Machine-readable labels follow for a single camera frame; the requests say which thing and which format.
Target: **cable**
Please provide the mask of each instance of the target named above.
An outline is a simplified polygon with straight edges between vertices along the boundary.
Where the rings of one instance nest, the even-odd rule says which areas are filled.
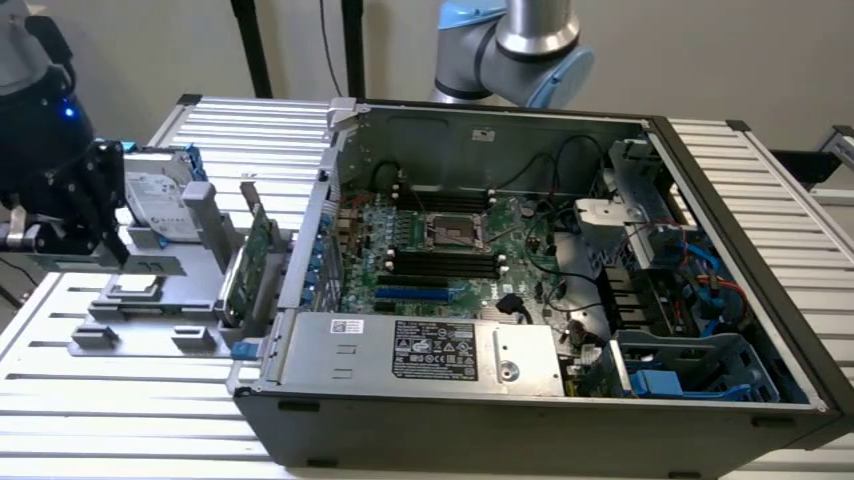
[[[323,34],[323,50],[326,51],[326,64],[330,67],[330,75],[333,76],[333,83],[335,84],[335,93],[339,97],[342,95],[342,87],[338,85],[338,78],[335,78],[335,68],[333,68],[333,56],[330,55],[330,40],[326,35],[326,8],[323,0],[321,0],[321,33]]]
[[[697,281],[704,285],[709,284],[710,282],[709,275],[698,275]],[[740,320],[744,320],[745,317],[748,316],[748,294],[745,293],[745,290],[742,289],[742,287],[738,286],[737,283],[733,283],[725,280],[724,277],[718,277],[718,285],[721,285],[724,288],[733,290],[736,293],[738,293],[740,297],[742,298],[742,312],[741,312]]]
[[[565,207],[561,210],[556,210],[554,213],[560,215],[569,208],[572,207]],[[532,238],[532,234],[534,233],[534,228],[537,227],[538,222],[545,218],[545,216],[546,214],[541,214],[541,216],[534,219],[534,221],[532,222],[532,228],[529,228],[529,231],[525,234],[525,245],[522,247],[522,251],[525,253],[525,259],[530,262],[532,265],[534,265],[534,268],[537,268],[541,272],[550,273],[552,275],[558,275],[560,277],[584,278],[598,287],[597,280],[593,277],[589,277],[588,275],[584,275],[581,273],[570,273],[570,272],[562,272],[561,270],[552,270],[550,268],[546,268],[540,263],[537,263],[537,261],[534,260],[534,257],[532,257],[532,254],[529,252],[526,245],[529,242],[529,238]]]
[[[602,148],[602,144],[600,143],[600,141],[596,138],[593,138],[590,135],[580,134],[580,135],[573,135],[566,140],[564,140],[564,143],[558,148],[558,154],[556,155],[556,175],[558,174],[558,164],[561,162],[561,156],[564,155],[564,150],[566,149],[568,145],[577,140],[588,140],[590,143],[593,143],[594,147],[597,147],[597,152],[600,153],[600,170],[605,173],[605,158],[606,158],[605,148]]]
[[[504,181],[502,183],[500,183],[494,188],[495,190],[501,190],[502,188],[505,188],[508,185],[510,185],[513,182],[516,182],[520,177],[525,174],[525,172],[529,171],[529,169],[532,168],[532,166],[534,165],[534,163],[537,163],[537,160],[540,160],[541,158],[544,158],[548,161],[554,161],[552,155],[549,155],[548,153],[540,152],[537,153],[533,157],[532,160],[529,160],[529,163],[525,165],[525,167],[522,167],[522,170],[520,170],[520,172],[517,172],[517,174],[510,177],[509,180]]]
[[[556,310],[557,312],[574,313],[574,312],[581,312],[582,310],[588,310],[589,308],[593,308],[593,307],[604,307],[605,306],[605,304],[602,302],[596,302],[596,303],[592,303],[592,304],[585,305],[584,307],[578,307],[578,308],[560,308],[560,307],[556,307],[554,303],[552,303],[552,297],[553,297],[557,289],[558,289],[558,287],[554,287],[552,290],[549,290],[549,293],[546,294],[546,299],[544,301],[544,303],[546,305],[549,305],[549,307],[553,310]]]
[[[394,165],[398,168],[398,172],[401,171],[401,162],[395,159],[382,160],[377,165],[374,165],[374,170],[371,171],[371,181],[369,182],[369,191],[377,192],[377,174],[379,173],[379,169],[386,165]]]
[[[18,265],[10,263],[10,261],[3,257],[0,257],[0,262],[3,262],[7,267],[14,268],[19,272],[22,272],[24,274],[24,276],[27,277],[27,279],[30,280],[30,283],[32,283],[34,287],[39,286],[39,282],[36,282],[36,280],[32,278],[32,275],[30,275],[30,272],[27,270],[24,270],[23,267],[19,267]]]

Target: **capacitor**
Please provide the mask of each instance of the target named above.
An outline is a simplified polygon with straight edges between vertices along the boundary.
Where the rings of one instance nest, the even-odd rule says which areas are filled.
[[[537,251],[540,250],[540,238],[536,237],[529,237],[528,240],[525,241],[525,247],[529,249],[529,252],[532,252],[533,254],[537,254]]]
[[[522,203],[520,206],[520,214],[525,219],[534,218],[534,215],[537,215],[537,202],[534,200],[526,200]]]
[[[561,284],[558,285],[558,288],[556,288],[556,298],[558,300],[566,297],[566,291],[568,291],[566,282],[561,282]]]
[[[544,303],[544,282],[538,281],[534,285],[534,300],[538,303]]]
[[[306,287],[311,287],[318,283],[318,273],[317,272],[306,272],[306,279],[303,280],[303,285]]]
[[[301,305],[307,305],[315,300],[315,287],[303,288],[303,293],[299,297]]]
[[[323,257],[321,255],[314,255],[311,260],[309,260],[309,267],[319,269],[321,265],[323,265]]]

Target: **black cable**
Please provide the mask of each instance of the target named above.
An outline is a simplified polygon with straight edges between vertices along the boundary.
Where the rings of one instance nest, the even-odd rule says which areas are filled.
[[[578,307],[578,308],[560,308],[556,307],[556,304],[552,303],[552,297],[554,296],[556,290],[558,289],[558,287],[553,287],[552,290],[549,290],[549,293],[546,294],[546,299],[544,300],[544,303],[546,305],[549,305],[549,307],[562,313],[574,313],[574,312],[581,312],[582,310],[588,310],[589,308],[593,307],[604,307],[605,304],[602,302],[596,302],[592,303],[590,305],[585,305],[584,307]]]
[[[371,181],[369,182],[369,192],[377,192],[377,174],[379,173],[379,169],[386,165],[394,165],[401,171],[401,162],[394,159],[382,160],[377,165],[374,165],[374,170],[371,171]]]
[[[330,67],[330,75],[333,76],[333,83],[335,84],[335,93],[339,97],[342,95],[342,87],[338,85],[338,78],[335,77],[335,68],[333,68],[333,56],[330,55],[330,40],[326,34],[326,12],[323,0],[321,0],[321,33],[323,34],[323,50],[326,52],[326,64]]]
[[[558,154],[556,155],[556,174],[558,172],[558,163],[561,162],[561,157],[564,156],[564,150],[566,149],[568,145],[577,140],[588,140],[594,145],[594,147],[597,147],[597,152],[600,153],[600,170],[605,172],[605,159],[606,159],[605,148],[602,148],[602,144],[600,143],[600,141],[596,138],[593,138],[590,135],[580,134],[580,135],[573,135],[566,140],[564,140],[561,147],[558,147]]]
[[[554,213],[560,215],[569,208],[572,208],[572,207],[565,207],[564,209],[557,210]],[[534,257],[532,257],[532,254],[530,254],[529,249],[528,249],[528,242],[529,242],[529,238],[532,238],[532,234],[534,233],[534,228],[537,227],[538,222],[545,218],[545,216],[546,216],[546,214],[541,214],[540,217],[534,218],[534,221],[532,222],[532,227],[529,228],[529,231],[528,231],[528,233],[525,235],[525,245],[524,245],[524,249],[522,250],[525,252],[526,260],[532,263],[532,265],[534,265],[534,268],[537,268],[541,272],[549,273],[552,275],[558,275],[561,277],[584,278],[585,280],[588,280],[590,283],[593,283],[598,287],[600,285],[597,283],[597,280],[593,277],[589,277],[588,275],[584,275],[581,273],[570,273],[570,272],[562,272],[561,270],[552,270],[550,268],[546,268],[540,263],[537,263],[537,261],[534,260]]]
[[[548,153],[544,152],[538,152],[533,157],[532,160],[529,160],[529,163],[525,165],[525,167],[522,167],[522,170],[520,170],[520,172],[510,177],[509,180],[506,180],[505,182],[500,183],[498,185],[495,185],[495,190],[501,190],[502,188],[505,188],[508,185],[510,185],[513,182],[516,182],[517,180],[520,180],[520,177],[525,174],[525,172],[529,171],[529,169],[532,168],[532,166],[534,165],[534,163],[537,163],[537,160],[540,160],[541,158],[553,161],[552,159],[552,155],[549,155]]]
[[[24,270],[22,267],[19,267],[18,265],[10,263],[10,261],[0,257],[0,262],[3,262],[6,264],[7,267],[14,268],[15,270],[18,270],[19,272],[22,272],[24,274],[24,276],[27,277],[27,279],[30,280],[30,283],[32,283],[34,287],[39,286],[39,282],[36,282],[36,280],[32,278],[32,275],[30,275],[30,272],[27,270]]]

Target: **warning label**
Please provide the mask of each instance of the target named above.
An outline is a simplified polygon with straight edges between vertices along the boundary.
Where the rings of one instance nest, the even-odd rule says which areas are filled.
[[[395,322],[391,373],[398,378],[478,381],[474,323]]]

